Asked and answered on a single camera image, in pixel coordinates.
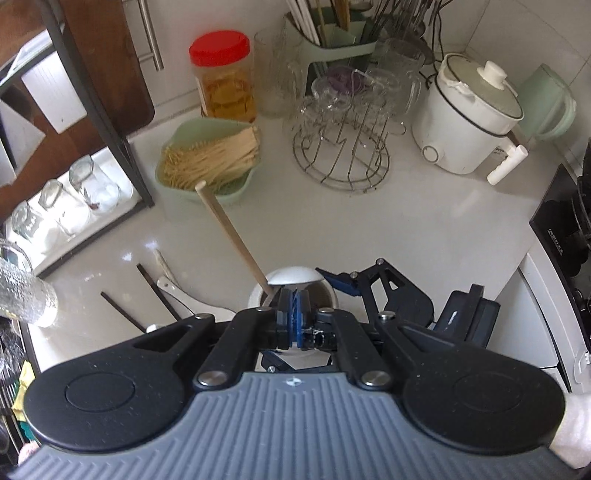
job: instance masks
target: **purple item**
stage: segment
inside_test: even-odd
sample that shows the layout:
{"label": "purple item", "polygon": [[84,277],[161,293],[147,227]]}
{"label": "purple item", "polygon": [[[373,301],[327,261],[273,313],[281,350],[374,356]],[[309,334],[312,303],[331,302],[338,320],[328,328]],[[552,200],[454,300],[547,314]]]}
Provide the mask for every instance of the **purple item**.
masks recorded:
{"label": "purple item", "polygon": [[329,84],[339,93],[355,95],[365,87],[363,75],[346,65],[330,67],[326,72]]}

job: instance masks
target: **green bowl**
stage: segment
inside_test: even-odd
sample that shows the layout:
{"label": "green bowl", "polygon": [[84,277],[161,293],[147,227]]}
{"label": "green bowl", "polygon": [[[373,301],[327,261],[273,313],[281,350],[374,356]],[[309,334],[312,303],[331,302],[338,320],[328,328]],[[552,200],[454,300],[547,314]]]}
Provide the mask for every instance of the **green bowl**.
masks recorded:
{"label": "green bowl", "polygon": [[[167,147],[191,147],[197,142],[207,142],[211,140],[217,140],[219,138],[229,137],[241,132],[252,124],[248,122],[239,122],[237,120],[226,120],[223,118],[207,118],[197,117],[191,120],[183,122],[176,129],[176,132],[172,137],[163,145],[162,152]],[[174,193],[186,200],[192,202],[201,202],[201,198],[197,192],[191,190],[180,190],[174,189],[162,183],[160,180],[159,172],[160,165],[164,161],[164,154],[160,155],[160,160],[156,165],[154,177],[158,186],[164,191]],[[242,177],[232,180],[225,185],[222,185],[220,189],[214,192],[217,201],[223,205],[228,205],[237,201],[240,195],[246,190],[248,184],[251,182],[252,174],[256,170],[256,167],[251,168]]]}

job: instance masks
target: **black circular pad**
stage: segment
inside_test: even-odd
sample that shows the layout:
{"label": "black circular pad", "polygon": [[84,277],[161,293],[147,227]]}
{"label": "black circular pad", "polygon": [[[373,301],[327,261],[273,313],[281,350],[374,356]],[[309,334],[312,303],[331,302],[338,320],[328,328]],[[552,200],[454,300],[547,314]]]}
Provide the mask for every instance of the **black circular pad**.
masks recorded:
{"label": "black circular pad", "polygon": [[466,407],[500,413],[516,407],[523,398],[519,384],[495,372],[480,372],[461,378],[454,385],[457,399]]}
{"label": "black circular pad", "polygon": [[163,356],[120,344],[46,370],[25,395],[35,436],[75,452],[113,452],[155,437],[186,400]]}
{"label": "black circular pad", "polygon": [[424,355],[402,402],[427,434],[481,455],[549,445],[564,414],[564,395],[548,374],[469,345]]}
{"label": "black circular pad", "polygon": [[83,375],[66,387],[68,402],[79,410],[97,413],[121,407],[134,393],[135,385],[132,380],[107,372]]}

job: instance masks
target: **utensil holder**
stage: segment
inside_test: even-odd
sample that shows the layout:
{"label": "utensil holder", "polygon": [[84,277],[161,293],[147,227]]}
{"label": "utensil holder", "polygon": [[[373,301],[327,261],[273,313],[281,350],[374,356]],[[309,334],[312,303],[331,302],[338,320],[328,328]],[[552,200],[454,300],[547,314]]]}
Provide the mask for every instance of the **utensil holder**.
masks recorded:
{"label": "utensil holder", "polygon": [[[315,24],[318,24],[318,13],[316,11],[311,11],[312,18]],[[333,24],[335,23],[335,17],[332,13],[331,8],[323,8],[322,14],[324,16],[324,20],[326,24]],[[310,93],[310,85],[316,78],[316,72],[314,69],[310,68],[312,63],[316,62],[334,62],[338,60],[348,60],[347,62],[351,64],[351,66],[365,71],[367,68],[367,64],[369,61],[369,57],[375,50],[376,42],[371,43],[364,43],[358,45],[351,45],[347,47],[336,47],[336,48],[323,48],[318,45],[313,44],[310,40],[308,40],[305,36],[303,36],[299,30],[294,26],[293,17],[291,14],[287,14],[286,16],[287,21],[285,22],[285,34],[289,36],[295,36],[297,38],[301,38],[301,47],[300,47],[300,61],[301,61],[301,68],[304,74],[304,78],[307,79],[306,81],[306,94]],[[352,11],[351,12],[351,21],[362,21],[365,20],[367,22],[366,29],[371,28],[371,22],[369,19],[366,19],[363,15],[359,12]]]}

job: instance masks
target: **plastic jar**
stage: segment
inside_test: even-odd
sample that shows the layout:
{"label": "plastic jar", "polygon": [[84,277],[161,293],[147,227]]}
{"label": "plastic jar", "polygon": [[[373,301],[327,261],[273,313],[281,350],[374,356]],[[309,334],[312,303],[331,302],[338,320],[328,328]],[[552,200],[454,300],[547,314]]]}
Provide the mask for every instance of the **plastic jar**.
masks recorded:
{"label": "plastic jar", "polygon": [[235,30],[219,30],[196,39],[189,56],[206,116],[252,122],[252,59],[248,37]]}

